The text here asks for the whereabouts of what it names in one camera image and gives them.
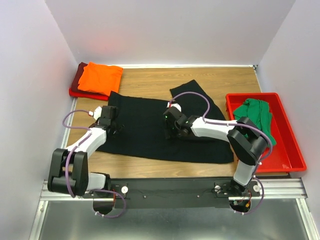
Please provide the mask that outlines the black t shirt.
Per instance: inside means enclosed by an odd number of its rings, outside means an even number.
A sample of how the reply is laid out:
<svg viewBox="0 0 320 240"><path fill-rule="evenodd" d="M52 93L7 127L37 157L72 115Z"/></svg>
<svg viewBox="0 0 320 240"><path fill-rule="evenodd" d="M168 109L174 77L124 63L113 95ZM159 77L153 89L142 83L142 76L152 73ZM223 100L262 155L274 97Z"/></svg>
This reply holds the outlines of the black t shirt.
<svg viewBox="0 0 320 240"><path fill-rule="evenodd" d="M98 151L154 160L229 164L234 161L230 144L223 140L165 137L163 114L166 100L123 96L112 92L108 105L118 108L116 123L122 130Z"/></svg>

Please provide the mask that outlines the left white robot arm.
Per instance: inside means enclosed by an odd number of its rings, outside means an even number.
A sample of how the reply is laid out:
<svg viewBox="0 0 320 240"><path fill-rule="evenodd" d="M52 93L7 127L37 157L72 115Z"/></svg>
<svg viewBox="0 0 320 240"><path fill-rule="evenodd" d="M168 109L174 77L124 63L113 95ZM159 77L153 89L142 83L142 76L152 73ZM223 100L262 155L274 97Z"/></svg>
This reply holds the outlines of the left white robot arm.
<svg viewBox="0 0 320 240"><path fill-rule="evenodd" d="M47 180L50 192L82 197L87 192L95 192L104 198L110 194L111 180L106 173L89 171L89 158L107 140L117 134L122 125L116 123L118 108L99 106L94 111L83 110L93 117L95 122L90 127L78 126L86 133L75 143L66 148L53 151Z"/></svg>

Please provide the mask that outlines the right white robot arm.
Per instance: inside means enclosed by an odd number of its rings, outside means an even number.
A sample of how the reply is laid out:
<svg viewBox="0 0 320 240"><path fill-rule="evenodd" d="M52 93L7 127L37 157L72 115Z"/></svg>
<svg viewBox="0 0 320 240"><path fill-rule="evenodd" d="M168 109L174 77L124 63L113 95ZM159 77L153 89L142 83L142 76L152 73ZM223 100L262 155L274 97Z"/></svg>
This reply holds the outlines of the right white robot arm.
<svg viewBox="0 0 320 240"><path fill-rule="evenodd" d="M166 138L206 138L229 143L238 158L235 173L227 189L228 194L241 196L256 174L262 160L273 150L270 138L248 118L212 120L203 116L185 116L175 106L163 113Z"/></svg>

